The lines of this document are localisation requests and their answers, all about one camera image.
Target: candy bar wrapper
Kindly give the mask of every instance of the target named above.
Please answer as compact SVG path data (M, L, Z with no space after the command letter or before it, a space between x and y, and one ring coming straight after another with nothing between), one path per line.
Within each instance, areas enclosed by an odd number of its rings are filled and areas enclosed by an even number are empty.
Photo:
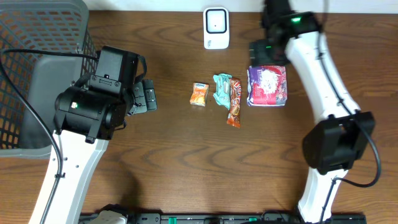
M285 67L249 67L248 92L249 106L284 106L287 100Z
M193 84L193 93L191 100L189 101L192 105L206 106L206 97L209 91L209 85L203 83Z
M230 85L230 98L231 104L229 107L228 119L226 121L227 124L230 124L234 127L241 127L241 81L237 78L232 78L229 81Z
M214 99L218 105L225 106L227 109L231 104L229 100L229 80L231 78L232 75L228 74L213 75L214 82L217 84L217 90L213 94Z

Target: wooden table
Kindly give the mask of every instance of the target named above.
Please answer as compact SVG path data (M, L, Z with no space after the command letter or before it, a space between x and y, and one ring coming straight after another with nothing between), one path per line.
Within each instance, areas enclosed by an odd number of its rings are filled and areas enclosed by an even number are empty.
M287 66L283 108L246 104L248 45L261 39L259 14L231 13L226 50L203 48L199 12L91 12L97 49L111 45L142 54L153 79L158 110L127 119L99 162L83 212L108 203L165 213L253 213L292 209L305 187L301 149L313 128L310 103L294 68ZM344 83L363 111L376 118L383 173L377 185L342 184L333 212L364 212L368 223L394 223L398 212L398 17L332 14L329 47ZM212 94L213 75L229 73L243 84L241 129L226 124L227 109ZM206 107L189 104L192 83L210 84ZM47 161L0 159L0 223L26 223ZM370 148L347 178L369 182Z

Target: gray basket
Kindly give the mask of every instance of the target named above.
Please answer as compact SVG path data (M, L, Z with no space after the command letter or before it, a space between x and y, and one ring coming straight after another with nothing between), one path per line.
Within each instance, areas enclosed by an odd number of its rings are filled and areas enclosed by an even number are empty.
M0 0L0 48L95 56L82 0ZM1 61L10 79L51 131L56 97L96 62L85 58L10 53ZM0 157L46 158L50 141L0 76Z

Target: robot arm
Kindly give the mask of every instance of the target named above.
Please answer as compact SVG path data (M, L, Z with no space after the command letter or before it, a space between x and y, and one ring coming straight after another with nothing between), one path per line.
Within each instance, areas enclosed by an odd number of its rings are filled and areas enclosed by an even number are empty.
M303 140L303 153L310 168L298 210L304 222L318 223L325 209L325 221L331 217L331 205L340 184L336 182L323 208L332 180L347 174L367 144L354 119L371 133L373 116L370 112L361 113L349 95L328 51L321 25L311 12L295 13L288 0L268 0L262 25L267 39L251 44L252 64L292 63L312 106L315 127Z
M63 176L58 183L45 223L77 223L98 161L104 154L115 128L134 113L134 82L142 81L146 65L140 55L112 47L101 51L95 74L86 74L55 102L53 134L63 159ZM136 77L141 60L144 73ZM82 86L88 82L88 89ZM31 224L40 223L57 173L57 157L52 148L50 162L39 193Z

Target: white device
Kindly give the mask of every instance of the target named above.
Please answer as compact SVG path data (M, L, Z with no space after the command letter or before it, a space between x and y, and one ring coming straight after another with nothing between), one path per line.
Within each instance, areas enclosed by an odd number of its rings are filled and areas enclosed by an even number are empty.
M206 49L225 49L229 45L229 15L224 7L209 7L203 12Z

